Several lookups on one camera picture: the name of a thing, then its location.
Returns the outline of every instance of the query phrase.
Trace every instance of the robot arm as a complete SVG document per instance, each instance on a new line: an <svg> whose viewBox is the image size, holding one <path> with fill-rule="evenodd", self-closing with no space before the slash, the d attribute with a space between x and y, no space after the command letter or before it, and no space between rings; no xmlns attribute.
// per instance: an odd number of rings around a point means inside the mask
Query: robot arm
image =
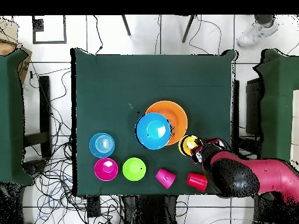
<svg viewBox="0 0 299 224"><path fill-rule="evenodd" d="M192 149L208 181L225 197L247 197L280 192L286 203L299 202L299 174L276 159L241 159L224 148L220 139L207 140Z"/></svg>

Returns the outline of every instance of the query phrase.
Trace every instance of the pink cup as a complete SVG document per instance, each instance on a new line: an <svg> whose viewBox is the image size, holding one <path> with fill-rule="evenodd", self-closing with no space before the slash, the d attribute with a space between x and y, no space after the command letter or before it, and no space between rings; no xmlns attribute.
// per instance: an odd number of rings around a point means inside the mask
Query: pink cup
<svg viewBox="0 0 299 224"><path fill-rule="evenodd" d="M114 160L103 158L96 162L94 171L100 180L110 181L116 177L119 167Z"/></svg>
<svg viewBox="0 0 299 224"><path fill-rule="evenodd" d="M156 179L168 189L172 183L175 181L175 175L166 171L165 169L160 169L156 174Z"/></svg>

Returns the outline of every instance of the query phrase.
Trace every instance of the plastic bowl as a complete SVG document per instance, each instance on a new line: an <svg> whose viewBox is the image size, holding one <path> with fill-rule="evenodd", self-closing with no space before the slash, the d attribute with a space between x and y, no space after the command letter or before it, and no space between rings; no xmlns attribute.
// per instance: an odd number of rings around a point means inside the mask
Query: plastic bowl
<svg viewBox="0 0 299 224"><path fill-rule="evenodd" d="M172 135L166 145L172 145L179 142L187 131L187 115L180 105L172 101L158 101L151 105L145 113L162 114L170 122L172 126Z"/></svg>
<svg viewBox="0 0 299 224"><path fill-rule="evenodd" d="M135 136L143 147L161 149L171 137L171 125L161 114L148 113L137 121Z"/></svg>
<svg viewBox="0 0 299 224"><path fill-rule="evenodd" d="M123 174L130 181L141 180L146 171L144 162L136 157L127 159L123 165Z"/></svg>
<svg viewBox="0 0 299 224"><path fill-rule="evenodd" d="M106 158L114 151L114 140L107 133L97 133L89 141L91 153L98 158Z"/></svg>
<svg viewBox="0 0 299 224"><path fill-rule="evenodd" d="M116 162L110 158L99 159L95 164L95 175L100 180L110 181L113 180L119 171Z"/></svg>

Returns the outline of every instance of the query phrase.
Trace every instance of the orange plate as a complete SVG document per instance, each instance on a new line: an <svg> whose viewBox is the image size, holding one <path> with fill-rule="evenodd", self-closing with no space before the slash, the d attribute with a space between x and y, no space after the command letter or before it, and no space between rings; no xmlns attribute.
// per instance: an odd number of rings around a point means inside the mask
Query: orange plate
<svg viewBox="0 0 299 224"><path fill-rule="evenodd" d="M159 113L169 120L172 133L166 145L172 145L180 141L187 131L187 115L180 105L172 101L158 101L151 105L145 113Z"/></svg>

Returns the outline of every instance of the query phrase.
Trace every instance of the shoe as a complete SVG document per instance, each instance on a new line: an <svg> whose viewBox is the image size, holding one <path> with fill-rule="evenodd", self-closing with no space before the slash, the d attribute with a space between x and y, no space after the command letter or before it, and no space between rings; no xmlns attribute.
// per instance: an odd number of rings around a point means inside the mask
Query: shoe
<svg viewBox="0 0 299 224"><path fill-rule="evenodd" d="M273 24L270 27L263 27L261 24L255 23L247 33L244 33L238 39L238 45L240 47L255 46L262 38L272 35L277 29L278 23L276 19L273 20Z"/></svg>

